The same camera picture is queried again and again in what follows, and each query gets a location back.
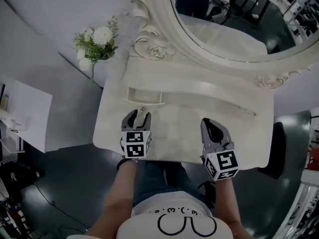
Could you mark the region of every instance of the bracelet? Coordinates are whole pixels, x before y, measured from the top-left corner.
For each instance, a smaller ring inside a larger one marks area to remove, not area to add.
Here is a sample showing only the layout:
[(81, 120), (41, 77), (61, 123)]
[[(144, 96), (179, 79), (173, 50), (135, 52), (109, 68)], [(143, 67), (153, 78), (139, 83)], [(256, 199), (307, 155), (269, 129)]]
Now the bracelet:
[(118, 163), (118, 165), (116, 166), (116, 169), (119, 170), (120, 169), (120, 166), (125, 163), (126, 161), (134, 161), (135, 163), (138, 162), (137, 159), (135, 158), (125, 158), (125, 156), (123, 156), (120, 160), (120, 162)]

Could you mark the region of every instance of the white vanity table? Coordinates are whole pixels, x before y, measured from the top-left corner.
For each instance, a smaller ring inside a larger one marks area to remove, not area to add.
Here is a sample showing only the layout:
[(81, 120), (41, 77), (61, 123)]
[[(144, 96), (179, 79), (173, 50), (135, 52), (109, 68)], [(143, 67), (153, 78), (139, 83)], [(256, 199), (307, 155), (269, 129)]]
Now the white vanity table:
[[(263, 43), (231, 29), (232, 40), (250, 41), (238, 54), (238, 45), (218, 48), (197, 38), (194, 29), (187, 28), (187, 17), (178, 15), (170, 0), (131, 2), (133, 15), (142, 19), (141, 29), (123, 77), (105, 83), (95, 146), (123, 154), (122, 119), (138, 109), (140, 115), (152, 114), (149, 160), (201, 163), (200, 121), (210, 118), (228, 128), (240, 169), (267, 166), (272, 89), (317, 60), (317, 39), (267, 55)], [(217, 28), (226, 38), (226, 28)], [(222, 41), (219, 34), (215, 37)]]
[(267, 55), (266, 45), (244, 32), (183, 14), (179, 16), (186, 27), (206, 45), (218, 46), (232, 55)]

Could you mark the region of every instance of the mirror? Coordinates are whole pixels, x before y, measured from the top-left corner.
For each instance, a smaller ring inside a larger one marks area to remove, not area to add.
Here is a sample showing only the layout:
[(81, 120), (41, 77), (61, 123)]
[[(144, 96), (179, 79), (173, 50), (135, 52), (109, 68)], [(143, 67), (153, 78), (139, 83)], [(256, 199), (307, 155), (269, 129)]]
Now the mirror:
[(265, 56), (289, 49), (295, 54), (319, 39), (319, 0), (171, 3), (180, 25), (193, 41), (230, 60), (245, 61), (243, 56)]

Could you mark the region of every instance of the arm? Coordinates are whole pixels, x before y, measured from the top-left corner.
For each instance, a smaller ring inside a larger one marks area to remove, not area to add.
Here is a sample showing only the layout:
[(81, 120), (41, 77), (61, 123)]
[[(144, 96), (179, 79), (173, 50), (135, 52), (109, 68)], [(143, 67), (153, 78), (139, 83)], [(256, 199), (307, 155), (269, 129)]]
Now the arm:
[(236, 239), (251, 239), (240, 221), (236, 195), (231, 179), (216, 181), (216, 217), (225, 222)]
[(94, 226), (86, 233), (101, 239), (115, 239), (119, 227), (131, 217), (134, 182), (137, 164), (126, 161), (120, 166), (103, 212)]

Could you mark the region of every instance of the cable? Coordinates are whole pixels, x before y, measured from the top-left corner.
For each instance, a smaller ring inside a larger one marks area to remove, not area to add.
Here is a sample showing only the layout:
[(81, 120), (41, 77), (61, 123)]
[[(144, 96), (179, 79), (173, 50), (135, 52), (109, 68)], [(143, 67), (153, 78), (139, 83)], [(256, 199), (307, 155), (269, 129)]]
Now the cable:
[(80, 232), (80, 233), (84, 234), (83, 231), (81, 231), (81, 230), (79, 230), (79, 229), (67, 228), (67, 227), (64, 227), (64, 226), (62, 226), (62, 228), (63, 228), (63, 229), (75, 230), (75, 231), (77, 231), (77, 232)]
[(59, 234), (60, 234), (61, 238), (62, 238), (62, 239), (64, 239), (64, 236), (63, 236), (63, 234), (62, 234), (62, 232), (61, 232), (61, 228), (62, 228), (62, 226), (59, 226), (59, 228), (58, 228), (58, 232), (59, 232)]
[(80, 222), (79, 220), (77, 220), (76, 218), (72, 217), (71, 215), (68, 215), (65, 211), (61, 210), (60, 208), (58, 208), (55, 204), (54, 201), (50, 202), (44, 195), (43, 193), (41, 192), (41, 190), (39, 189), (38, 185), (34, 184), (33, 185), (38, 189), (38, 191), (40, 192), (40, 194), (44, 197), (44, 199), (48, 202), (49, 205), (53, 206), (54, 208), (56, 208), (57, 210), (59, 210), (61, 213), (63, 213), (64, 215), (68, 216), (70, 219), (76, 221), (77, 223), (81, 224), (86, 231), (88, 231), (89, 229), (82, 223)]

